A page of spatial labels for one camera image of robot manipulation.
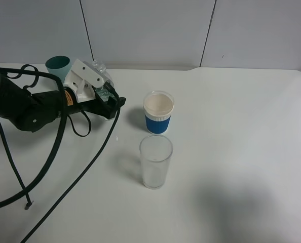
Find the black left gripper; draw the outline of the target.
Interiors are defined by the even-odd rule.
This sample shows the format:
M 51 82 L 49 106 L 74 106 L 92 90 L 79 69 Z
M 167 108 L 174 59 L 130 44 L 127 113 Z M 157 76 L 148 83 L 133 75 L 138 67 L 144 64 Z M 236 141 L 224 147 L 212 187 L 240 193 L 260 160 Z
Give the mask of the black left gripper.
M 125 105 L 126 98 L 119 97 L 115 88 L 110 82 L 105 82 L 105 89 L 109 92 L 108 100 L 103 102 L 101 98 L 78 103 L 73 91 L 70 88 L 65 88 L 66 110 L 68 114 L 79 113 L 81 111 L 99 115 L 105 119 L 113 119 L 119 108 Z M 32 94 L 32 97 L 39 105 L 41 110 L 51 115 L 53 119 L 61 117 L 62 99 L 59 91 L 47 91 Z

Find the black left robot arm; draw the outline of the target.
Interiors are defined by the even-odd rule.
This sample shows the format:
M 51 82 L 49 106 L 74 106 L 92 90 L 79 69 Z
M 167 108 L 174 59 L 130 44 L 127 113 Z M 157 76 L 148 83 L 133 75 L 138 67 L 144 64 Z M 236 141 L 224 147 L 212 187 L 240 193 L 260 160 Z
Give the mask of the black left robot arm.
M 56 91 L 47 91 L 32 94 L 28 86 L 20 88 L 8 73 L 34 76 L 34 87 L 40 77 L 52 79 L 58 86 Z M 74 113 L 93 113 L 106 119 L 114 118 L 126 98 L 119 97 L 110 83 L 105 83 L 105 88 L 110 92 L 108 101 L 104 102 L 98 94 L 92 100 L 80 102 L 72 88 L 62 86 L 60 79 L 55 75 L 31 71 L 25 68 L 0 68 L 0 117 L 9 120 L 17 129 L 27 132 L 36 132 L 46 124 L 60 119 L 58 131 L 64 132 L 68 115 Z

